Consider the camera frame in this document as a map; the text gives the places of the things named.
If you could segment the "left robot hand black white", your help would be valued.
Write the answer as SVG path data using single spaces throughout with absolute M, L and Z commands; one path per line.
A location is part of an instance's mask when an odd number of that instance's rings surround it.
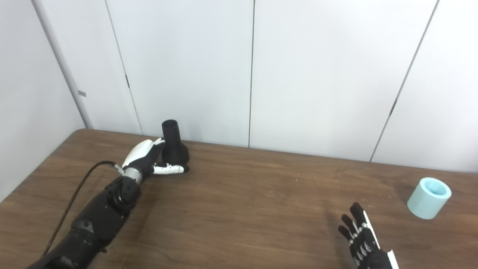
M 155 141 L 144 140 L 136 145 L 125 158 L 122 169 L 133 167 L 142 173 L 142 176 L 171 175 L 186 173 L 189 167 L 186 164 L 173 165 L 172 163 L 158 163 L 157 159 L 164 150 L 166 141 L 158 138 Z

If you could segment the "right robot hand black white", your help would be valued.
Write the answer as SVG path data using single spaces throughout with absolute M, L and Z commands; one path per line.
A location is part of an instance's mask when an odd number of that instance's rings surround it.
M 362 206 L 354 202 L 350 206 L 353 219 L 342 214 L 343 225 L 338 231 L 348 242 L 352 259 L 357 269 L 399 269 L 393 250 L 384 251 L 379 244 L 377 235 Z

